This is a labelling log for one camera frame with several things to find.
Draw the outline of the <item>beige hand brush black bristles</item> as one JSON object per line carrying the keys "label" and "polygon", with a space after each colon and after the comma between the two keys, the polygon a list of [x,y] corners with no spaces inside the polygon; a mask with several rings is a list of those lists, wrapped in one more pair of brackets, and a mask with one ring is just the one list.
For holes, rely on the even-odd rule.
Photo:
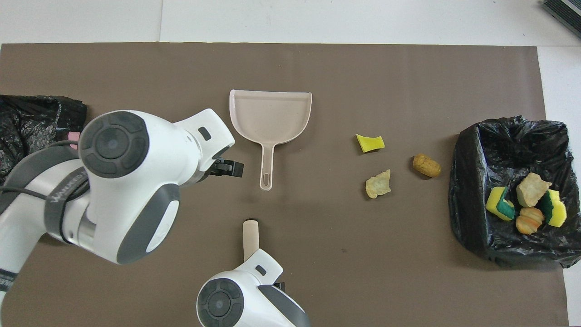
{"label": "beige hand brush black bristles", "polygon": [[259,222],[250,218],[242,224],[243,261],[248,260],[260,248]]}

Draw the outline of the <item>tall bin with black bag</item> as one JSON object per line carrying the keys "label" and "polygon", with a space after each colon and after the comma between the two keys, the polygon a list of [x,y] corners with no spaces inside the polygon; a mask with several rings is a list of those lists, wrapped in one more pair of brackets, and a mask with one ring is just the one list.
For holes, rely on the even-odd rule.
{"label": "tall bin with black bag", "polygon": [[[504,198],[518,213],[517,185],[529,173],[560,193],[567,214],[561,227],[544,222],[524,235],[514,221],[486,209],[492,189],[505,187]],[[450,220],[459,243],[481,258],[509,267],[555,262],[569,268],[581,262],[580,202],[566,124],[517,116],[488,119],[459,134],[449,182]]]}

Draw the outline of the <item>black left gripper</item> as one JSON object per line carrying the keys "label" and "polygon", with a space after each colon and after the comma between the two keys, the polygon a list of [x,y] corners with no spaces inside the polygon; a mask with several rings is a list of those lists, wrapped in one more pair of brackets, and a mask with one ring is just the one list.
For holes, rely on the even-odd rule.
{"label": "black left gripper", "polygon": [[222,176],[222,174],[227,176],[239,177],[243,176],[244,164],[237,161],[224,160],[223,157],[218,157],[216,161],[204,171],[196,172],[196,182],[199,183],[205,180],[208,176]]}

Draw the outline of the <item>brown cork-like trash piece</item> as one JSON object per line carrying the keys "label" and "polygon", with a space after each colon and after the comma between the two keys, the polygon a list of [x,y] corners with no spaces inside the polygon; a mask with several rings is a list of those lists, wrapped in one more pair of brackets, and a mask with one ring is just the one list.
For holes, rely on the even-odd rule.
{"label": "brown cork-like trash piece", "polygon": [[442,172],[442,167],[438,162],[422,153],[414,156],[412,166],[416,171],[430,178],[438,177]]}

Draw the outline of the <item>brown paper table mat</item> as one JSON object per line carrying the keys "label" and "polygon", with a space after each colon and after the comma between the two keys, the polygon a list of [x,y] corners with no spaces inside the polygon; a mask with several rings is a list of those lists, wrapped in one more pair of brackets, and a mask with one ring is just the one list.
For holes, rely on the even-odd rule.
{"label": "brown paper table mat", "polygon": [[[283,266],[314,327],[567,325],[563,272],[506,269],[457,242],[448,183],[457,134],[486,119],[545,117],[535,47],[365,44],[5,44],[0,94],[60,95],[179,121],[212,108],[231,125],[231,89],[310,92],[310,120],[261,148],[235,133],[242,178],[184,188],[151,255],[119,266],[45,237],[8,292],[4,327],[197,327],[198,291],[241,263],[241,224]],[[355,137],[381,136],[363,153]],[[442,167],[430,178],[415,155]],[[391,170],[392,192],[365,181]]]}

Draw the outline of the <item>orange bread-like trash piece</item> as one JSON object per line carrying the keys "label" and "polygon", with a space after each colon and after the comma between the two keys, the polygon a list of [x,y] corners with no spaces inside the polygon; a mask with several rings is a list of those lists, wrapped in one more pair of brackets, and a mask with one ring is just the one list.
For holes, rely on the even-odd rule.
{"label": "orange bread-like trash piece", "polygon": [[533,234],[543,225],[545,216],[536,207],[523,207],[515,220],[515,226],[521,234]]}

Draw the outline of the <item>pale beige sponge chunk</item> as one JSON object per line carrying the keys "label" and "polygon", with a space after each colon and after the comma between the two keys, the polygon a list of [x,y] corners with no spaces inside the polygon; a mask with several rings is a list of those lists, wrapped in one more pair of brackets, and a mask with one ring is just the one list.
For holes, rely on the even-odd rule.
{"label": "pale beige sponge chunk", "polygon": [[539,174],[531,172],[517,185],[517,200],[523,207],[535,207],[551,186],[552,182],[544,181]]}

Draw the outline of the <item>pale yellow sponge scrap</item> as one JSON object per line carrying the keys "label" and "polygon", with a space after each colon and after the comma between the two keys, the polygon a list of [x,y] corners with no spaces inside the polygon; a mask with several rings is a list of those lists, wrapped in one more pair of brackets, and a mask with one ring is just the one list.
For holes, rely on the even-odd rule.
{"label": "pale yellow sponge scrap", "polygon": [[391,170],[379,173],[365,181],[365,192],[371,199],[377,198],[379,195],[385,195],[392,192],[390,187]]}

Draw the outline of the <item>notched yellow sponge piece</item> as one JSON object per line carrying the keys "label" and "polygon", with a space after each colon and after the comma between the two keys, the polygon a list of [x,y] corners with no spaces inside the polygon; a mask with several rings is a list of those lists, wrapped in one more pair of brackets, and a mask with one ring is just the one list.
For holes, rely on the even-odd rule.
{"label": "notched yellow sponge piece", "polygon": [[539,199],[537,208],[543,213],[544,221],[549,226],[560,228],[567,218],[565,204],[561,201],[560,193],[556,190],[547,190]]}

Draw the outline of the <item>beige plastic dustpan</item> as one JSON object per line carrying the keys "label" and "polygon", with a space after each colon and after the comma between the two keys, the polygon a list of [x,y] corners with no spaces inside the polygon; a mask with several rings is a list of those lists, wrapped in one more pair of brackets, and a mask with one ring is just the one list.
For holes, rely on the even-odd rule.
{"label": "beige plastic dustpan", "polygon": [[259,185],[263,191],[269,191],[273,185],[274,149],[305,130],[313,95],[233,89],[229,100],[234,129],[245,139],[261,145]]}

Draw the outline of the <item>black ribbed device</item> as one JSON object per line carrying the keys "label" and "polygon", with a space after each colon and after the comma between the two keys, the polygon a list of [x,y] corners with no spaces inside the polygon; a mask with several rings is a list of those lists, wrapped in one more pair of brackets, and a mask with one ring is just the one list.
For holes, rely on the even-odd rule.
{"label": "black ribbed device", "polygon": [[581,39],[581,0],[543,0],[542,6]]}

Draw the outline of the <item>pink bin with black bag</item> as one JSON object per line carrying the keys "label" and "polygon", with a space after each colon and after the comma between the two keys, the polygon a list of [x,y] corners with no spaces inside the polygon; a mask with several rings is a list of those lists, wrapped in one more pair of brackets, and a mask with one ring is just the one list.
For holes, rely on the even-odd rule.
{"label": "pink bin with black bag", "polygon": [[88,111],[64,96],[0,95],[0,186],[27,155],[80,133]]}

